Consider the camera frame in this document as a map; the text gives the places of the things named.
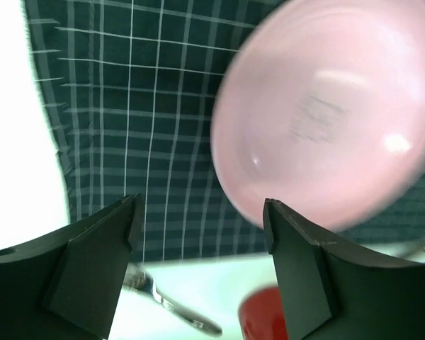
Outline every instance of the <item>red object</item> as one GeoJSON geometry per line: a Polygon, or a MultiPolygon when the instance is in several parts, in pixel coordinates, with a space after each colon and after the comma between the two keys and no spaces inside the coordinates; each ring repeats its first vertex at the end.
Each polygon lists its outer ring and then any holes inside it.
{"type": "Polygon", "coordinates": [[[281,294],[270,287],[250,295],[239,307],[244,340],[288,340],[281,294]]]}

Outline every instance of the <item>green plaid cloth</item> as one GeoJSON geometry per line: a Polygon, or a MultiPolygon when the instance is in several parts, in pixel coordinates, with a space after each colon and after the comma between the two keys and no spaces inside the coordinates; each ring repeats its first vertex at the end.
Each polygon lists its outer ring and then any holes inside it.
{"type": "MultiPolygon", "coordinates": [[[[33,57],[72,221],[146,195],[135,261],[264,251],[210,156],[210,120],[240,45],[282,0],[26,0],[33,57]]],[[[425,236],[425,177],[344,233],[357,242],[425,236]]]]}

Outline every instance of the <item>fork handle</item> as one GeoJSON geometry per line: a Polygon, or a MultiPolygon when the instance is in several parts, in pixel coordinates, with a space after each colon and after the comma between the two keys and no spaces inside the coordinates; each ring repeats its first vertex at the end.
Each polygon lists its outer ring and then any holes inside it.
{"type": "Polygon", "coordinates": [[[161,296],[161,300],[158,301],[162,307],[170,311],[172,314],[181,318],[192,327],[201,330],[202,332],[209,334],[211,336],[220,336],[222,335],[222,328],[217,326],[214,322],[206,319],[205,317],[182,307],[174,302],[167,300],[165,297],[161,296]]]}

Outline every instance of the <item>pink bowl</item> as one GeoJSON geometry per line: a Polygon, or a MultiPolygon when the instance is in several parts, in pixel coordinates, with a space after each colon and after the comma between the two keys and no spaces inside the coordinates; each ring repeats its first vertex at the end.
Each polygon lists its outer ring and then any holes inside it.
{"type": "Polygon", "coordinates": [[[350,227],[425,170],[425,0],[294,0],[247,40],[211,130],[220,183],[262,226],[265,198],[350,227]]]}

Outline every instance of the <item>metal fork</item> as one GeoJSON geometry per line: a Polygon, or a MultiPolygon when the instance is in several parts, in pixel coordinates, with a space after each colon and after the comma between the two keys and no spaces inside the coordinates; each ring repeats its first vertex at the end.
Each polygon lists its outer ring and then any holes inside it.
{"type": "Polygon", "coordinates": [[[425,239],[422,239],[413,246],[411,246],[407,251],[399,254],[398,257],[406,260],[415,261],[421,255],[425,254],[425,239]]]}
{"type": "Polygon", "coordinates": [[[214,322],[164,297],[157,290],[153,278],[140,268],[135,270],[135,267],[128,267],[123,286],[144,293],[163,308],[205,334],[210,336],[222,335],[222,328],[214,322]]]}

